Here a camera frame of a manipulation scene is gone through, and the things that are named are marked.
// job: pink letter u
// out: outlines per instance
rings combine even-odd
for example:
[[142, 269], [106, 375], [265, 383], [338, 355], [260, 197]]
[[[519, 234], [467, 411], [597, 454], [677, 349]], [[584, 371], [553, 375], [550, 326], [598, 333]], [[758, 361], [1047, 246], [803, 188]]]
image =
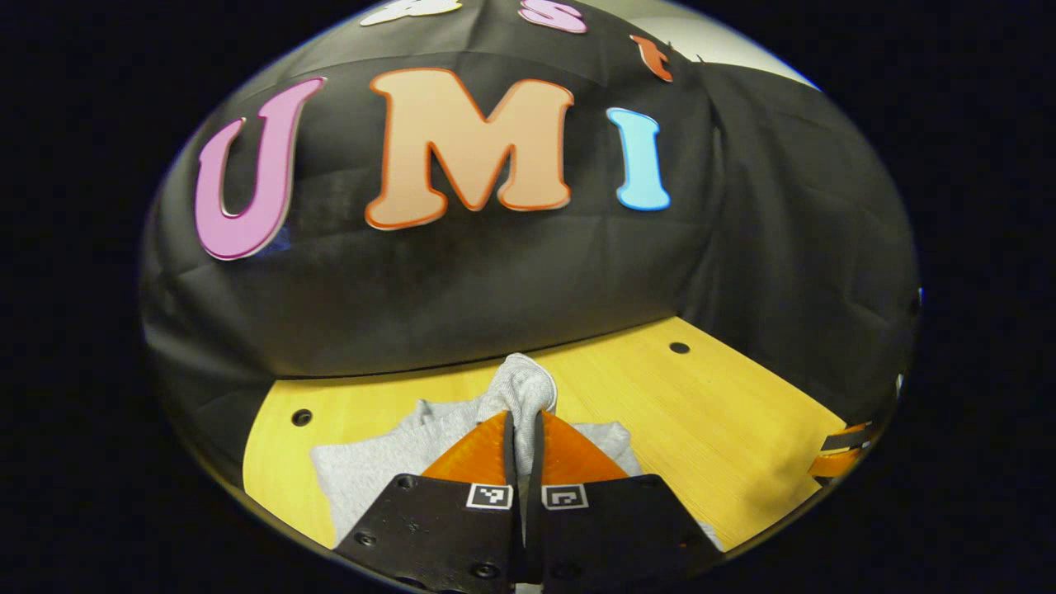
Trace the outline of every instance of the pink letter u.
[[238, 260], [260, 252], [275, 239], [289, 211], [294, 145], [301, 109], [319, 92], [326, 78], [299, 82], [261, 107], [264, 118], [257, 154], [257, 185], [249, 206], [238, 215], [224, 208], [224, 169], [231, 143], [245, 117], [228, 124], [206, 143], [199, 155], [194, 223], [202, 246], [218, 260]]

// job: yellow wooden surface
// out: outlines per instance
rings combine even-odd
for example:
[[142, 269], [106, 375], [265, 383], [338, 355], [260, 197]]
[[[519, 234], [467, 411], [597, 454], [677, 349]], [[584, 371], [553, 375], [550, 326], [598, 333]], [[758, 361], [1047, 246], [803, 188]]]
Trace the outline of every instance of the yellow wooden surface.
[[[673, 352], [671, 342], [691, 351]], [[645, 472], [664, 478], [732, 549], [772, 525], [818, 485], [808, 469], [835, 414], [679, 318], [526, 353], [558, 385], [558, 416], [618, 421]], [[246, 493], [294, 528], [336, 545], [329, 504], [308, 450], [392, 430], [419, 398], [473, 400], [503, 358], [429, 371], [276, 382], [246, 444]], [[291, 422], [306, 408], [304, 427]]]

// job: gray towel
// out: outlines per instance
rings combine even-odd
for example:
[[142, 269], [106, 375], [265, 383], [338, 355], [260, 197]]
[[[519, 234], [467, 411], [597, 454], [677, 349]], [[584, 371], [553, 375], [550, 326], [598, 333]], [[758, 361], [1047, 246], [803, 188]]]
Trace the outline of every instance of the gray towel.
[[[459, 403], [418, 401], [414, 412], [392, 431], [366, 441], [312, 448], [319, 486], [331, 504], [340, 544], [395, 475], [420, 475], [458, 440], [495, 414], [513, 415], [520, 488], [527, 487], [534, 451], [535, 415], [555, 413], [558, 387], [549, 372], [531, 358], [514, 353], [495, 371], [488, 390], [476, 400]], [[630, 449], [630, 433], [619, 423], [573, 424], [584, 437], [611, 458], [627, 475], [642, 468]], [[718, 545], [714, 530], [705, 533]]]

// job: orange letter m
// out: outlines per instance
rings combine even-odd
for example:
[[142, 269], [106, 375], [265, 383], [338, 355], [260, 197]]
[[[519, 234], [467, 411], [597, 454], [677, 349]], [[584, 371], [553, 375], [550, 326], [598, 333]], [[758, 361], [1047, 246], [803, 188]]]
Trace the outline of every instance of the orange letter m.
[[504, 206], [544, 210], [568, 204], [562, 149], [573, 97], [564, 87], [521, 80], [487, 119], [447, 70], [388, 72], [371, 81], [371, 90], [389, 101], [381, 196], [366, 206], [372, 227], [399, 229], [444, 216], [448, 199], [430, 185], [430, 154], [470, 210], [484, 208], [507, 157], [510, 177], [498, 188]]

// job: blue letter i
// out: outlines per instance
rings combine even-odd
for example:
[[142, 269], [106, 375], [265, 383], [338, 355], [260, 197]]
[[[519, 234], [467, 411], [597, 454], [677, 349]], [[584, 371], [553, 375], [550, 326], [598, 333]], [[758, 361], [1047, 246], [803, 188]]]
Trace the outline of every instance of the blue letter i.
[[671, 197], [660, 183], [656, 143], [660, 125], [629, 109], [614, 107], [605, 113], [620, 129], [623, 141], [624, 182], [616, 190], [620, 204], [635, 210], [663, 210], [671, 206]]

